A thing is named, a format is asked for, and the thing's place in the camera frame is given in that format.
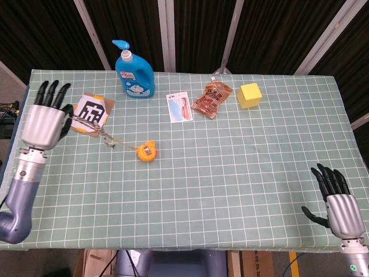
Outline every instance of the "snack bag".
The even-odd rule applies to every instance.
[[[219,111],[221,102],[225,101],[231,92],[232,88],[222,82],[215,81],[212,77],[212,82],[206,85],[204,94],[196,99],[191,107],[213,119]]]

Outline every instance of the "keychain chain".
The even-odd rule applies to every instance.
[[[108,134],[107,132],[105,132],[104,128],[101,126],[99,126],[99,124],[97,124],[96,122],[89,122],[81,117],[76,116],[75,114],[72,117],[73,120],[79,122],[82,125],[85,125],[88,128],[93,129],[94,131],[98,132],[99,135],[101,135],[102,137],[104,137],[104,144],[107,147],[111,147],[114,148],[114,146],[116,146],[116,143],[122,143],[125,144],[123,141],[118,140],[116,138],[113,138],[110,134]],[[127,145],[129,148],[136,150],[136,148]]]

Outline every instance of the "robotic hand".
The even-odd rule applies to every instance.
[[[6,205],[11,213],[0,212],[0,241],[11,244],[22,242],[31,232],[31,212],[36,192],[45,168],[46,150],[53,149],[70,129],[73,106],[59,109],[70,84],[65,84],[51,105],[59,81],[54,81],[44,98],[48,81],[39,88],[35,104],[31,106],[24,126],[22,140],[28,146],[20,149],[19,163]]]
[[[327,218],[313,215],[301,207],[313,222],[330,228],[342,240],[340,252],[344,255],[349,276],[369,276],[369,250],[364,244],[365,225],[355,197],[350,194],[345,177],[338,170],[331,170],[318,163],[320,173],[311,168],[316,176],[327,209]]]

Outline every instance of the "blue soap bottle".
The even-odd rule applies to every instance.
[[[116,60],[115,70],[122,81],[123,90],[132,98],[148,98],[155,92],[154,71],[150,64],[129,51],[124,40],[113,40],[123,50]]]

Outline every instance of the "green checkered tablecloth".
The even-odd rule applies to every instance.
[[[339,169],[369,222],[369,177],[333,77],[218,75],[234,88],[211,120],[170,123],[166,94],[202,95],[209,74],[155,73],[150,99],[128,98],[115,72],[34,70],[7,164],[4,195],[17,164],[29,107],[42,81],[70,82],[64,103],[84,92],[114,99],[108,133],[140,145],[155,140],[158,157],[74,131],[48,153],[19,248],[268,249],[336,251],[340,240],[302,214],[326,216],[310,167]],[[257,83],[258,107],[241,110],[236,91]]]

